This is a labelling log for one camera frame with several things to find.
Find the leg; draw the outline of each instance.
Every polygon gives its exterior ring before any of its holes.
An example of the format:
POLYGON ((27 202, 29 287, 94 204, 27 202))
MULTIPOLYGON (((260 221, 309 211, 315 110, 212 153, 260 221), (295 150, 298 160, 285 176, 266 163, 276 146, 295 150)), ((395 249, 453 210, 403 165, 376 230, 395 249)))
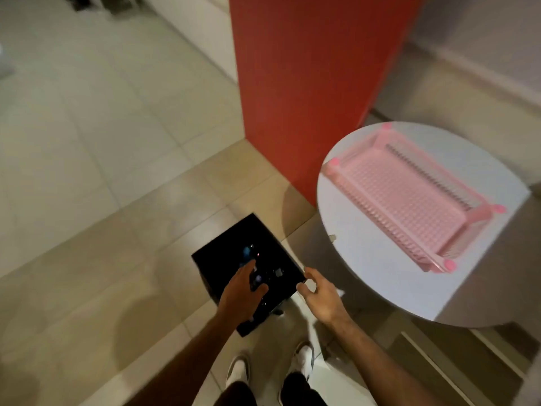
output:
POLYGON ((301 372, 290 373, 283 382, 280 400, 283 406, 326 406, 324 400, 306 381, 301 372))
POLYGON ((233 359, 227 372, 226 389, 214 406, 257 406, 254 394, 248 386, 250 381, 250 360, 246 354, 233 359))
POLYGON ((314 360, 311 343, 300 343, 295 349, 288 375, 278 395, 282 406, 326 406, 319 393, 308 384, 308 377, 314 369, 314 360))
POLYGON ((254 394, 245 382, 236 381, 227 386, 214 406, 257 406, 254 394))

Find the person's left hand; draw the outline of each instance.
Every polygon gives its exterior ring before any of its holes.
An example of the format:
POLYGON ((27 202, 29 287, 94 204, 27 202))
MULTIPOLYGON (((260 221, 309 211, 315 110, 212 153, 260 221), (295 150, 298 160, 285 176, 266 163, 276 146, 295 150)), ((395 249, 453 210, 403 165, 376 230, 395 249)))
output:
POLYGON ((228 323, 231 322, 233 327, 239 326, 253 316, 261 298, 269 290, 266 284, 259 285, 255 292, 250 289, 250 273, 254 266, 255 260, 251 260, 235 273, 218 303, 217 315, 228 323))

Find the white table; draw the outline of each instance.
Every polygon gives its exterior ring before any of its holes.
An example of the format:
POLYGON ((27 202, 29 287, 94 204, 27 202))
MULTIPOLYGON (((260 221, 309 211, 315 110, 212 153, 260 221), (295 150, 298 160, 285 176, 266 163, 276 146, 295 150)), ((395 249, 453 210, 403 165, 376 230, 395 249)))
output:
MULTIPOLYGON (((495 215, 474 247, 460 256, 455 272, 423 272, 320 173, 321 219, 327 234, 336 237, 333 245, 349 269, 393 305, 430 321, 491 326, 511 321, 535 305, 541 290, 541 253, 537 251, 541 248, 541 208, 528 188, 503 163, 459 136, 422 124, 391 125, 489 203, 504 205, 507 213, 495 215)), ((336 143, 324 162, 381 126, 350 133, 336 143)))

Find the forearm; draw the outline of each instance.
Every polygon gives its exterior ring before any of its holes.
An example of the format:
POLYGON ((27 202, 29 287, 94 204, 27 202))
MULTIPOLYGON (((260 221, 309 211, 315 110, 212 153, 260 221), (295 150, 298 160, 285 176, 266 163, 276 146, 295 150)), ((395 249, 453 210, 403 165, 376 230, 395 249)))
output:
POLYGON ((379 406, 443 405, 393 361, 354 321, 336 321, 331 329, 352 358, 379 406))
POLYGON ((235 326, 216 315, 162 371, 126 405, 191 405, 235 326))

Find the hand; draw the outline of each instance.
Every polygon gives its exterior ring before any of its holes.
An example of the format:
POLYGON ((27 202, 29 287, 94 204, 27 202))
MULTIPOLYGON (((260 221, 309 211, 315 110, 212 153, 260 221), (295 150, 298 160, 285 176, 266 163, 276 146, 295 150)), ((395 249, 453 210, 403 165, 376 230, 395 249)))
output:
POLYGON ((239 326, 253 316, 261 298, 269 290, 266 284, 259 285, 255 292, 250 289, 250 273, 254 266, 255 260, 251 260, 235 273, 218 303, 218 315, 233 327, 239 326))
POLYGON ((313 268, 305 268, 305 277, 315 282, 315 292, 303 283, 297 284, 297 290, 318 320, 331 329, 339 322, 351 321, 334 284, 313 268))

